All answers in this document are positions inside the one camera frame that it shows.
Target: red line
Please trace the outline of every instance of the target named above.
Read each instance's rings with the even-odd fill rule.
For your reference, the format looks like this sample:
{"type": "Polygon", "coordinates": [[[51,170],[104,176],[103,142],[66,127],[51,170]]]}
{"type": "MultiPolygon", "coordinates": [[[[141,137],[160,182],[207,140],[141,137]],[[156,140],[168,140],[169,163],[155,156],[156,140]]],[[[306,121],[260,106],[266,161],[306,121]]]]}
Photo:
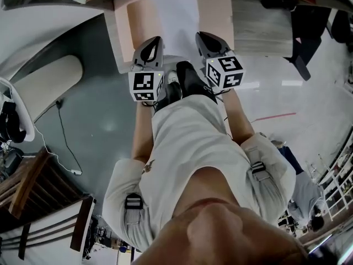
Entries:
{"type": "Polygon", "coordinates": [[[285,116],[292,116],[292,115],[296,115],[296,113],[288,113],[288,114],[281,114],[281,115],[275,115],[275,116],[270,116],[270,117],[259,118],[259,119],[256,119],[256,120],[252,121],[252,123],[255,122],[255,121],[268,120],[268,119],[285,117],[285,116]]]}

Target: sneaker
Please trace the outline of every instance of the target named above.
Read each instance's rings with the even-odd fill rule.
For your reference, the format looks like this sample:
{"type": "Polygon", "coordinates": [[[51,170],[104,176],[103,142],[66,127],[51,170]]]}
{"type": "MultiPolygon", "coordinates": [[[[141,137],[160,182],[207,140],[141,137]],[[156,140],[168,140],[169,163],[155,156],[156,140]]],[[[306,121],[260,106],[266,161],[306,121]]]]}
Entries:
{"type": "Polygon", "coordinates": [[[168,73],[168,84],[170,84],[170,83],[172,83],[172,82],[177,82],[177,83],[179,83],[177,71],[170,71],[170,72],[168,73]]]}
{"type": "Polygon", "coordinates": [[[278,140],[271,140],[272,144],[274,146],[276,146],[277,148],[282,148],[283,147],[283,142],[282,141],[278,141],[278,140]]]}

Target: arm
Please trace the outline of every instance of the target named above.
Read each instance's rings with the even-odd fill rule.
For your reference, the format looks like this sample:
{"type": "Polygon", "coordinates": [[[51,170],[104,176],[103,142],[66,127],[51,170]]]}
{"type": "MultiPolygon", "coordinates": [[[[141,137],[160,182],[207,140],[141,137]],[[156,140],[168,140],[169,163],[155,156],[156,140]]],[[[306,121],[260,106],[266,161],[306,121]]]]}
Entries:
{"type": "Polygon", "coordinates": [[[271,141],[260,134],[243,142],[241,148],[251,165],[259,161],[265,165],[266,170],[252,172],[249,178],[261,208],[261,216],[266,221],[275,222],[286,210],[293,195],[296,172],[271,141]]]}
{"type": "Polygon", "coordinates": [[[132,152],[133,159],[147,163],[153,149],[152,113],[151,107],[137,103],[136,124],[133,135],[132,152]]]}
{"type": "Polygon", "coordinates": [[[126,210],[125,199],[131,193],[142,196],[138,184],[144,165],[132,159],[122,159],[116,163],[102,210],[104,220],[114,233],[141,251],[146,250],[153,241],[148,209],[144,205],[141,210],[126,210]]]}
{"type": "Polygon", "coordinates": [[[303,214],[300,211],[300,208],[295,202],[289,202],[288,203],[288,213],[293,217],[294,220],[296,220],[300,225],[303,224],[303,214]]]}
{"type": "Polygon", "coordinates": [[[254,129],[247,116],[244,114],[235,90],[231,89],[229,92],[224,93],[222,98],[224,107],[226,108],[233,141],[240,145],[255,134],[254,129]]]}

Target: white shirt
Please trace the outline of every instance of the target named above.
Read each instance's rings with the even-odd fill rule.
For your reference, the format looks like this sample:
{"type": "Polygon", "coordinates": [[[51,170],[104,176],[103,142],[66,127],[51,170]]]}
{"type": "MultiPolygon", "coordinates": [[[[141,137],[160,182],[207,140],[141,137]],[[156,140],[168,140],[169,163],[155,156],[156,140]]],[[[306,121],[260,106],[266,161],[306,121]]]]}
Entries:
{"type": "Polygon", "coordinates": [[[323,210],[326,205],[323,188],[315,184],[307,172],[296,176],[292,199],[295,203],[289,202],[288,213],[301,227],[306,226],[315,215],[315,205],[320,210],[323,210]]]}
{"type": "Polygon", "coordinates": [[[233,142],[217,104],[206,96],[189,96],[163,108],[152,118],[152,128],[150,171],[143,173],[140,161],[118,161],[104,199],[103,218],[130,245],[141,251],[148,248],[172,218],[190,177],[206,166],[222,172],[241,207],[274,224],[285,211],[295,170],[260,134],[241,147],[233,142]],[[266,171],[253,174],[251,165],[258,161],[266,171]],[[125,211],[131,193],[143,198],[142,210],[125,211]]]}

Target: strap buckle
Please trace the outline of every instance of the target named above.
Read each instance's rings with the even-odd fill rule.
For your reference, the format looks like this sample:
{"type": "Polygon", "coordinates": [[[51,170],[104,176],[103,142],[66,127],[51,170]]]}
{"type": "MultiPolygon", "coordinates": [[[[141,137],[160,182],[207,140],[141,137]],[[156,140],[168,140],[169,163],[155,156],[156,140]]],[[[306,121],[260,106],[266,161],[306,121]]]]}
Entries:
{"type": "Polygon", "coordinates": [[[253,174],[256,174],[261,171],[266,171],[266,166],[261,161],[258,161],[256,163],[252,164],[252,170],[253,170],[253,174]]]}
{"type": "Polygon", "coordinates": [[[136,193],[129,194],[125,199],[125,209],[143,209],[143,201],[136,193]]]}

